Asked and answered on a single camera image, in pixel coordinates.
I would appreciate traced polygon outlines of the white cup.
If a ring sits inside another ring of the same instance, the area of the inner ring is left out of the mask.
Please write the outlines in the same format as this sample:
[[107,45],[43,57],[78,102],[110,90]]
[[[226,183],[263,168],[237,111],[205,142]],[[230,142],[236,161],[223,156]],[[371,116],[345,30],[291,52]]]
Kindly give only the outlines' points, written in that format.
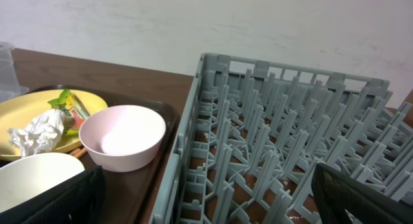
[[1,212],[80,174],[82,162],[69,154],[28,156],[1,167]]

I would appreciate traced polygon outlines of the wooden chopstick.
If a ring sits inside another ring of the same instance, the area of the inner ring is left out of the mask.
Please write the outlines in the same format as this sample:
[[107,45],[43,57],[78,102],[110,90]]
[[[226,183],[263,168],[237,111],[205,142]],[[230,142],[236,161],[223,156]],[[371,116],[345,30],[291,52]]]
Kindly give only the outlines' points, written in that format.
[[87,153],[87,149],[83,148],[76,148],[75,150],[71,151],[70,155],[74,156],[77,159],[82,158]]

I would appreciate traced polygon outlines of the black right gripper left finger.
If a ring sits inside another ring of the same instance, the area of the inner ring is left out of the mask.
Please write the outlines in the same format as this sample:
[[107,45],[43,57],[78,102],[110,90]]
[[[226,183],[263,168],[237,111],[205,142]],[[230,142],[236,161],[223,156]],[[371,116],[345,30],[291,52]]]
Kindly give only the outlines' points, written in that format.
[[1,213],[1,224],[99,222],[106,197],[106,179],[96,166]]

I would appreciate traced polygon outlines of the white tissue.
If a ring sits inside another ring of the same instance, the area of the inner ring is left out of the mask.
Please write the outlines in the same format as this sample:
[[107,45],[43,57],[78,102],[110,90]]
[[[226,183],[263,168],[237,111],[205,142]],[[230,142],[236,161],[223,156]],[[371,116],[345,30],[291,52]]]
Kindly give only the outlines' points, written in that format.
[[10,144],[20,150],[21,157],[49,152],[64,133],[65,113],[50,109],[33,118],[25,128],[10,128]]

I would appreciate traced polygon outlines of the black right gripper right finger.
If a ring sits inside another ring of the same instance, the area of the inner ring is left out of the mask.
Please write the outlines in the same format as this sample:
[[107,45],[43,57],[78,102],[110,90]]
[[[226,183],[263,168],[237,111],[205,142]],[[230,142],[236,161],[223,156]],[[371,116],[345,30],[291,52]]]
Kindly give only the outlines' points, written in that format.
[[412,224],[412,208],[318,163],[311,188],[314,202],[323,223],[349,224],[352,214],[362,223]]

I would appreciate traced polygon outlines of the pink bowl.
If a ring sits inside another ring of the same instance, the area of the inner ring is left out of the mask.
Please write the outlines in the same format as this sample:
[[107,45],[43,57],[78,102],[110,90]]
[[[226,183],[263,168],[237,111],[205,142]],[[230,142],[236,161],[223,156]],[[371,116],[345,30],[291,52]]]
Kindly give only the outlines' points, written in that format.
[[118,105],[88,117],[79,139],[96,165],[111,172],[130,172],[155,158],[165,134],[165,120],[156,111]]

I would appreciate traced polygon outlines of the green yellow snack wrapper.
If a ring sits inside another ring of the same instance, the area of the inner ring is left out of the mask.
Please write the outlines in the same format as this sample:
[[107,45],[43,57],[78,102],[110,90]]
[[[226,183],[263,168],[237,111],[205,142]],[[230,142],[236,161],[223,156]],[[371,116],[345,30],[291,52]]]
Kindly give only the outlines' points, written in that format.
[[67,88],[58,98],[48,101],[48,104],[65,113],[64,135],[66,136],[78,135],[81,125],[90,116],[80,99]]

